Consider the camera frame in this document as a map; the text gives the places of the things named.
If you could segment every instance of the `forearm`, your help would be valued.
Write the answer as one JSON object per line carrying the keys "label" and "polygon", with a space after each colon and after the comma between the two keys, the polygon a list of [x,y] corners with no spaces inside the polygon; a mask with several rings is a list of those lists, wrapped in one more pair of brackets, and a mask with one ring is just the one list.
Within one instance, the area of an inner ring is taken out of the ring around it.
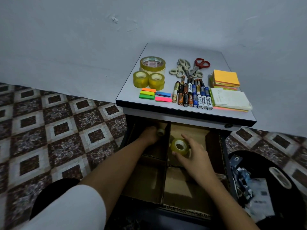
{"label": "forearm", "polygon": [[144,140],[137,139],[104,160],[79,183],[93,187],[101,195],[106,206],[106,219],[146,147]]}
{"label": "forearm", "polygon": [[212,198],[228,230],[259,230],[218,179],[212,179],[212,183],[203,188]]}

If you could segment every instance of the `black pants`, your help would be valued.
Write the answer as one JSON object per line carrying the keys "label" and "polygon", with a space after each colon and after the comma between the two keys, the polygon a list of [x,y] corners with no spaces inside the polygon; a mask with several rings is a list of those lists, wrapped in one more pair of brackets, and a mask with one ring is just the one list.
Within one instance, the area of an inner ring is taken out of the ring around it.
{"label": "black pants", "polygon": [[63,178],[46,186],[34,202],[30,220],[79,182],[76,178]]}

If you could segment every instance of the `white notepad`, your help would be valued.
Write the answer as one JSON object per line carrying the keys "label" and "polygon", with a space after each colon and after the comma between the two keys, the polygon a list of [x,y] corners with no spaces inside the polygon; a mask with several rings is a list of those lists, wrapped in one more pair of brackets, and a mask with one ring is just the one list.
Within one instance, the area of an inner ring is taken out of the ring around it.
{"label": "white notepad", "polygon": [[211,94],[215,106],[247,111],[253,109],[244,92],[211,88]]}

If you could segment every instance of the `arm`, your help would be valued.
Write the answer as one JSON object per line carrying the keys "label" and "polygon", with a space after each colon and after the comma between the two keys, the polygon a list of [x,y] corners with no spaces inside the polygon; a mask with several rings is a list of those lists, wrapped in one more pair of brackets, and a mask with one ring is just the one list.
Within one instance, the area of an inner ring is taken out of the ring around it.
{"label": "arm", "polygon": [[143,151],[158,140],[156,131],[156,127],[146,128],[136,141],[108,157],[79,183],[93,187],[101,195],[106,207],[106,220]]}
{"label": "arm", "polygon": [[195,181],[206,190],[215,203],[225,226],[229,230],[259,230],[243,208],[232,198],[218,180],[208,153],[194,139],[182,135],[190,144],[192,156],[187,159],[173,152]]}

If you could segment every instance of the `drawer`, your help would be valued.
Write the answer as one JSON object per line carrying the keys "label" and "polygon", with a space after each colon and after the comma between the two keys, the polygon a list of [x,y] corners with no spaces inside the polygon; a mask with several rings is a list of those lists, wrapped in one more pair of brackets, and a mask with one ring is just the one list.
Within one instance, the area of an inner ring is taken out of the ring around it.
{"label": "drawer", "polygon": [[[136,140],[152,119],[126,115],[128,130],[121,147]],[[170,143],[181,133],[189,134],[207,150],[214,171],[226,189],[236,198],[231,178],[225,137],[229,131],[167,123],[165,135],[142,154],[135,170],[123,189],[122,196],[142,205],[149,205],[174,216],[210,220],[215,207],[208,194],[188,175],[171,154]]]}

